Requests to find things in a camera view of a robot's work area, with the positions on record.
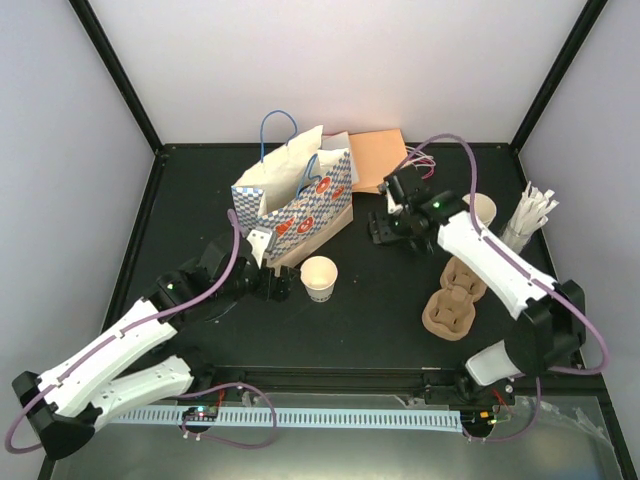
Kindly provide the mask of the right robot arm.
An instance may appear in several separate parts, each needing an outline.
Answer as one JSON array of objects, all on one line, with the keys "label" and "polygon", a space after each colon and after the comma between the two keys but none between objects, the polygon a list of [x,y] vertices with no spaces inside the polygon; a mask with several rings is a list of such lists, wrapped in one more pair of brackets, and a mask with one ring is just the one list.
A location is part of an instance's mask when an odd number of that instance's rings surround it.
[{"label": "right robot arm", "polygon": [[584,292],[559,283],[511,251],[451,191],[434,195],[414,167],[387,175],[379,187],[384,214],[368,216],[374,243],[407,241],[418,248],[436,242],[462,261],[501,300],[515,325],[501,341],[470,357],[454,379],[457,396],[476,403],[491,385],[518,375],[539,376],[556,368],[586,340]]}]

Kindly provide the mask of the blue checkered paper bag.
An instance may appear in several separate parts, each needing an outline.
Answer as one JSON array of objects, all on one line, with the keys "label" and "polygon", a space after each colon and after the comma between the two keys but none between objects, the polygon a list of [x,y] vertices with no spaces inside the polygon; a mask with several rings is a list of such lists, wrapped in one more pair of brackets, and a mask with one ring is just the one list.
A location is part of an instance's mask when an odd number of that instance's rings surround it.
[{"label": "blue checkered paper bag", "polygon": [[352,159],[348,136],[323,145],[324,127],[296,131],[231,186],[234,209],[246,233],[272,235],[269,267],[294,267],[353,220]]}]

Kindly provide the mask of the white paper cup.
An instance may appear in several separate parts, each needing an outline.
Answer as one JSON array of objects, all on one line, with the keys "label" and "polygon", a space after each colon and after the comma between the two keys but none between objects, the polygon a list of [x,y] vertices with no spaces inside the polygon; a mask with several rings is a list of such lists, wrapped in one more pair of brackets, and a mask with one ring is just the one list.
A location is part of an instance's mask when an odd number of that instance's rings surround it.
[{"label": "white paper cup", "polygon": [[301,282],[310,299],[323,303],[331,298],[338,277],[336,264],[324,256],[306,259],[300,268]]}]

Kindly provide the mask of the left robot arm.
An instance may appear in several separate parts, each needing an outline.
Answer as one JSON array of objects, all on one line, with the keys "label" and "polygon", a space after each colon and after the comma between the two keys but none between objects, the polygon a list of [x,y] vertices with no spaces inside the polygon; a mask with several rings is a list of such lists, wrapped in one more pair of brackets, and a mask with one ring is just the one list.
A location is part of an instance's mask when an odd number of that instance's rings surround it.
[{"label": "left robot arm", "polygon": [[214,388],[215,368],[195,346],[172,343],[186,327],[227,313],[246,295],[289,297],[298,270],[267,266],[260,240],[234,236],[159,276],[133,306],[77,354],[43,373],[12,382],[38,446],[51,460],[84,447],[111,420],[167,398],[202,399]]}]

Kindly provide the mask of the stack of paper cups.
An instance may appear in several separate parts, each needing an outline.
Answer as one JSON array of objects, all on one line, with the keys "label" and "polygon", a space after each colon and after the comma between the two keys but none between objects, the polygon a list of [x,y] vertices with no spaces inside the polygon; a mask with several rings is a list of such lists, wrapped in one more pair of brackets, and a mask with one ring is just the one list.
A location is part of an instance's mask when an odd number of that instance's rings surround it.
[{"label": "stack of paper cups", "polygon": [[487,195],[475,193],[474,196],[466,194],[462,200],[469,206],[474,206],[474,211],[469,211],[472,227],[475,231],[487,229],[497,214],[494,201]]}]

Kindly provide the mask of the brown cardboard cup carrier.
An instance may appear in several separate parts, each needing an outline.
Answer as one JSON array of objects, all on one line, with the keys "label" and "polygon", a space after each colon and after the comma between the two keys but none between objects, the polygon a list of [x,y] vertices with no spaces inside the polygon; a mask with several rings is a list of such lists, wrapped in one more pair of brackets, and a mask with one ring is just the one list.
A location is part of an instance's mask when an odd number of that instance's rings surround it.
[{"label": "brown cardboard cup carrier", "polygon": [[440,286],[423,310],[423,326],[441,339],[459,341],[469,333],[476,316],[475,303],[485,295],[487,285],[460,259],[451,257]]}]

